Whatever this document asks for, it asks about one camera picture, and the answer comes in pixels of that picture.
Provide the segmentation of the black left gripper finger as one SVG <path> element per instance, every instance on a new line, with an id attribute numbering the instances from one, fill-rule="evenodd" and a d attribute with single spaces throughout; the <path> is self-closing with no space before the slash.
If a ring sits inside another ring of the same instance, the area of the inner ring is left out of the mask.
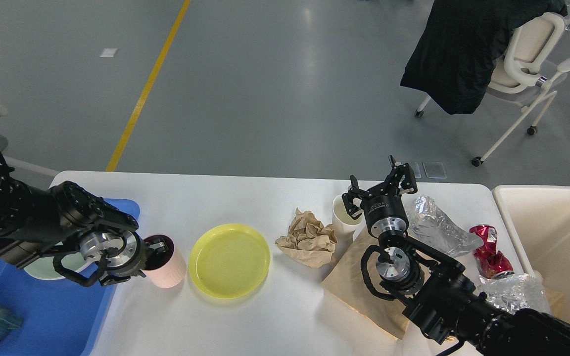
<path id="1" fill-rule="evenodd" d="M 162 261 L 168 254 L 165 237 L 147 237 L 145 244 L 150 249 L 149 261 Z"/>

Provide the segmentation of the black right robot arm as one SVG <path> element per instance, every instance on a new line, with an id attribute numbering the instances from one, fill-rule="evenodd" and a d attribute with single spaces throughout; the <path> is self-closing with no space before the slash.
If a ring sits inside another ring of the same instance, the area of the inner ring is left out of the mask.
<path id="1" fill-rule="evenodd" d="M 409 236 L 409 219 L 402 195 L 418 192 L 409 164 L 396 164 L 385 180 L 363 190 L 355 176 L 342 194 L 352 219 L 364 217 L 367 231 L 377 239 L 362 255 L 365 286 L 377 298 L 400 301 L 403 315 L 424 337 L 442 344 L 453 335 L 484 356 L 570 356 L 570 324 L 549 313 L 521 309 L 509 313 L 475 294 L 465 266 L 453 257 Z"/>

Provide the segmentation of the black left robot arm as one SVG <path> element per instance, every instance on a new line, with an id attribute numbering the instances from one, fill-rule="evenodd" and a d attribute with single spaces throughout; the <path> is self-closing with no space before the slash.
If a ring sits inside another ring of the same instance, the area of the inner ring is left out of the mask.
<path id="1" fill-rule="evenodd" d="M 0 259 L 23 269 L 52 258 L 81 286 L 144 276 L 172 255 L 164 237 L 142 239 L 136 219 L 72 181 L 41 190 L 11 177 L 0 152 Z"/>

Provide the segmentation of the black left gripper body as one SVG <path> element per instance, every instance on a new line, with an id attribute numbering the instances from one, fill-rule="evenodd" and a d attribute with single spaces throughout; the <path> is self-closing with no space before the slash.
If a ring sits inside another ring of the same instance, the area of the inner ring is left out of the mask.
<path id="1" fill-rule="evenodd" d="M 134 276 L 145 277 L 143 268 L 152 249 L 135 233 L 124 232 L 115 237 L 106 250 L 107 266 L 101 277 L 101 285 L 108 286 L 129 281 Z"/>

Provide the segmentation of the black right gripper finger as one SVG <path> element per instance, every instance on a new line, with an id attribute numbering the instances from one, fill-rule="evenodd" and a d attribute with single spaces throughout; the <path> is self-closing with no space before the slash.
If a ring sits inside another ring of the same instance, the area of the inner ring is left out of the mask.
<path id="1" fill-rule="evenodd" d="M 414 169 L 410 164 L 401 164 L 388 157 L 391 171 L 383 181 L 383 192 L 387 195 L 416 194 L 418 192 Z"/>
<path id="2" fill-rule="evenodd" d="M 361 207 L 355 200 L 366 198 L 366 191 L 360 189 L 358 180 L 354 175 L 350 175 L 350 185 L 347 191 L 342 194 L 342 204 L 345 211 L 352 220 L 357 220 L 362 216 Z"/>

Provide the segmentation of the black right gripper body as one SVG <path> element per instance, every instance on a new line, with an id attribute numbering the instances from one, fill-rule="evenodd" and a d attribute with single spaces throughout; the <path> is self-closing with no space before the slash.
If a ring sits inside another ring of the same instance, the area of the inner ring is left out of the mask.
<path id="1" fill-rule="evenodd" d="M 379 237 L 387 231 L 405 236 L 409 220 L 395 185 L 377 184 L 367 189 L 366 196 L 362 198 L 362 210 L 367 231 L 372 237 Z"/>

